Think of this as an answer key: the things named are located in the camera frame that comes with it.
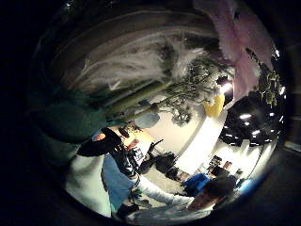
white wall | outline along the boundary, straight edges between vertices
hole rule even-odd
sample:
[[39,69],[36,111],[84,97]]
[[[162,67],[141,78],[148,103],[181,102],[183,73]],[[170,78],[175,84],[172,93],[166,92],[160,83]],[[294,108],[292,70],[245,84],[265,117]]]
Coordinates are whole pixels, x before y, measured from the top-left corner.
[[160,120],[152,128],[146,129],[154,138],[154,141],[164,140],[158,144],[159,150],[175,154],[180,154],[182,150],[185,150],[190,138],[195,136],[196,130],[199,129],[205,120],[203,106],[194,106],[194,108],[195,114],[191,121],[183,127],[172,123],[172,115],[170,113],[159,113]]
[[207,161],[223,129],[228,111],[223,111],[217,119],[206,117],[195,138],[182,153],[176,167],[194,174],[200,164]]

blue jacket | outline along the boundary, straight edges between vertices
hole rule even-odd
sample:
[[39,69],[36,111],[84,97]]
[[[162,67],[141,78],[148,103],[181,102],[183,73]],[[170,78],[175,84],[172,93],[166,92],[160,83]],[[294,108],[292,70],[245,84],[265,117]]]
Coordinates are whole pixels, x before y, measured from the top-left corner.
[[193,196],[196,197],[203,189],[203,187],[210,181],[210,178],[204,173],[196,174],[190,177],[183,184],[187,190],[193,191]]

recessed light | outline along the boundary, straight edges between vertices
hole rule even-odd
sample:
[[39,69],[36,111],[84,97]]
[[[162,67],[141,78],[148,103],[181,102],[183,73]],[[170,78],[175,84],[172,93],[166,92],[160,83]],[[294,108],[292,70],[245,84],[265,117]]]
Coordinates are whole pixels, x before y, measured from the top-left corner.
[[255,131],[252,132],[252,135],[257,135],[260,132],[261,132],[260,130],[255,130]]
[[276,50],[275,53],[276,53],[276,56],[277,56],[277,57],[280,57],[280,52],[279,52],[279,50]]
[[252,115],[250,115],[250,114],[243,114],[243,115],[241,115],[239,118],[241,118],[242,120],[244,120],[244,119],[248,119],[248,118],[250,118]]
[[282,87],[281,91],[280,91],[280,95],[282,95],[285,92],[285,87]]

pink fabric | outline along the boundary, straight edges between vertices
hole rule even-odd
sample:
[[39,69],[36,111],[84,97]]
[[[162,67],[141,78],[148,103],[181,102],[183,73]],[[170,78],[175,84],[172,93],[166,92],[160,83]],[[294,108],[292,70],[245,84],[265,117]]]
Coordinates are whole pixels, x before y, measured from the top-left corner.
[[213,21],[219,36],[219,48],[235,67],[233,100],[229,106],[258,85],[258,67],[246,52],[252,50],[259,61],[273,70],[271,56],[275,45],[259,18],[242,2],[234,0],[194,0],[194,7]]

ceiling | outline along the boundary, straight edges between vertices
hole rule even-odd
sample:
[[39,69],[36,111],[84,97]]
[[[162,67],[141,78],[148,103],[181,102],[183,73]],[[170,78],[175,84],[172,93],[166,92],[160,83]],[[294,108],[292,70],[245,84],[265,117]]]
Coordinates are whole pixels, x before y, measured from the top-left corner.
[[[226,103],[232,98],[232,93],[226,93]],[[278,95],[277,106],[271,107],[257,91],[237,102],[230,110],[220,139],[233,146],[240,146],[243,139],[250,140],[250,146],[263,145],[276,139],[281,134],[283,126],[283,111],[286,95]],[[241,119],[244,114],[249,118]]]

